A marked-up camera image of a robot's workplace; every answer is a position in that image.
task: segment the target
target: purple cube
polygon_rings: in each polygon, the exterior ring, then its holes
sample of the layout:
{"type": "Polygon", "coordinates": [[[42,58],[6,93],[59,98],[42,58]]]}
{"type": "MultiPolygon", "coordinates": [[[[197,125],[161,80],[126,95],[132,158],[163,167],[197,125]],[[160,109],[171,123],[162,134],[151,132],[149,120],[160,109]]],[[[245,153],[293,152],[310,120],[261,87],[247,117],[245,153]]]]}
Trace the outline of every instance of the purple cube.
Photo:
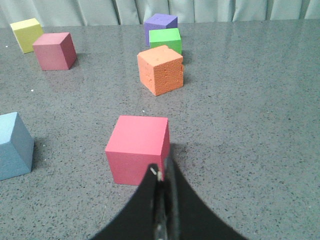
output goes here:
{"type": "Polygon", "coordinates": [[[149,44],[149,31],[157,29],[176,29],[178,28],[178,17],[168,14],[156,13],[144,22],[145,44],[149,44]]]}

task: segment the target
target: yellow cube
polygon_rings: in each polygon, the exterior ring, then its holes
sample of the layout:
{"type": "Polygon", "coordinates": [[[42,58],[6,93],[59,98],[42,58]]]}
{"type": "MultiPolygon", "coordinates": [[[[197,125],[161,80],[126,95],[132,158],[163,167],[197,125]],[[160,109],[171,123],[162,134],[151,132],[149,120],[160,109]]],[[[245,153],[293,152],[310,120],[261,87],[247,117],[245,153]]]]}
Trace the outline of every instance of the yellow cube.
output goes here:
{"type": "Polygon", "coordinates": [[[10,24],[15,38],[24,54],[32,52],[32,44],[42,35],[44,31],[35,18],[18,21],[10,24]]]}

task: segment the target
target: gray curtain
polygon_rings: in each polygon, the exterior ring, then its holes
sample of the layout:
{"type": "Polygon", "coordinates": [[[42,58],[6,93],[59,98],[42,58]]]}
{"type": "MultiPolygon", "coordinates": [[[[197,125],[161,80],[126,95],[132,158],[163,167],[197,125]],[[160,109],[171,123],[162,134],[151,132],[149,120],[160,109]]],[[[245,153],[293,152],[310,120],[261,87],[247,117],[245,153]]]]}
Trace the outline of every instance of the gray curtain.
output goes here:
{"type": "Polygon", "coordinates": [[[320,0],[0,0],[0,27],[137,25],[155,13],[179,23],[320,19],[320,0]]]}

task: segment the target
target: block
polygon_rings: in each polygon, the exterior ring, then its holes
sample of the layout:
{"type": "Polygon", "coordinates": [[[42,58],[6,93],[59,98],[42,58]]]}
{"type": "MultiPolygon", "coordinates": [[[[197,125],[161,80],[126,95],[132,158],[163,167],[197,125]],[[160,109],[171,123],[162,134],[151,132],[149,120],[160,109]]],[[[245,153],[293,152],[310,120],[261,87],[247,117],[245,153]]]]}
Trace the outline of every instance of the block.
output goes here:
{"type": "Polygon", "coordinates": [[[168,14],[156,13],[144,22],[145,44],[149,45],[149,31],[156,29],[175,29],[178,28],[178,17],[168,14]]]}
{"type": "Polygon", "coordinates": [[[182,41],[178,28],[168,28],[149,31],[150,48],[167,45],[169,48],[182,54],[182,41]]]}
{"type": "Polygon", "coordinates": [[[24,54],[32,52],[32,44],[42,35],[44,31],[35,18],[18,21],[10,24],[14,36],[24,54]]]}
{"type": "Polygon", "coordinates": [[[170,151],[168,118],[121,115],[105,147],[117,184],[139,185],[149,164],[164,170],[170,151]]]}
{"type": "Polygon", "coordinates": [[[33,49],[44,71],[68,70],[77,59],[69,32],[44,33],[33,43],[33,49]]]}
{"type": "Polygon", "coordinates": [[[0,181],[28,174],[34,139],[17,112],[0,115],[0,181]]]}
{"type": "Polygon", "coordinates": [[[155,96],[184,85],[183,56],[166,45],[142,51],[137,56],[140,81],[155,96]]]}

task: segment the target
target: green cube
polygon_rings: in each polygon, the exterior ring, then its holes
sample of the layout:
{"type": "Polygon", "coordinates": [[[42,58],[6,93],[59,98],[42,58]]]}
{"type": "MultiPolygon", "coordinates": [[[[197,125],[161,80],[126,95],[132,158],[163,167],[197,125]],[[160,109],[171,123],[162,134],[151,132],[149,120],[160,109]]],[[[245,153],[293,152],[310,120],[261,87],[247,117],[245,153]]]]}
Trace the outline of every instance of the green cube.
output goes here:
{"type": "Polygon", "coordinates": [[[150,48],[167,45],[182,54],[182,42],[178,28],[157,29],[149,31],[150,48]]]}

